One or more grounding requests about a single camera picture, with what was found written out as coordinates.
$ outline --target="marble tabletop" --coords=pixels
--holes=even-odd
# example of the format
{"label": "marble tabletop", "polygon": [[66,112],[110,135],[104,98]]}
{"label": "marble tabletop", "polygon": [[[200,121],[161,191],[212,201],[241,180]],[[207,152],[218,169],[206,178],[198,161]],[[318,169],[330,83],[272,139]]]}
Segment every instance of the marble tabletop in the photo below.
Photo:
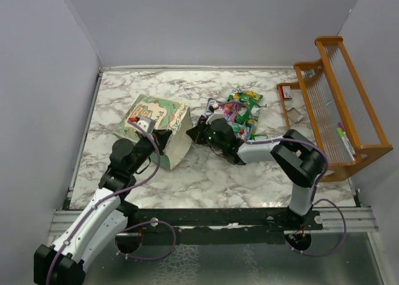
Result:
{"label": "marble tabletop", "polygon": [[[225,101],[239,85],[264,95],[262,103],[267,105],[267,111],[262,112],[258,130],[276,137],[287,130],[276,85],[293,81],[296,81],[293,70],[104,72],[70,209],[84,208],[97,189],[117,140],[113,131],[138,95],[187,102],[195,123],[208,98]],[[295,106],[304,119],[292,128],[314,140],[304,106]],[[146,178],[153,169],[151,164],[137,180]],[[149,183],[133,190],[126,200],[141,208],[280,207],[288,205],[291,188],[292,182],[274,162],[234,166],[208,147],[192,144],[172,171],[160,169]],[[340,206],[355,206],[348,181],[321,183],[315,199],[318,198],[328,198]]]}

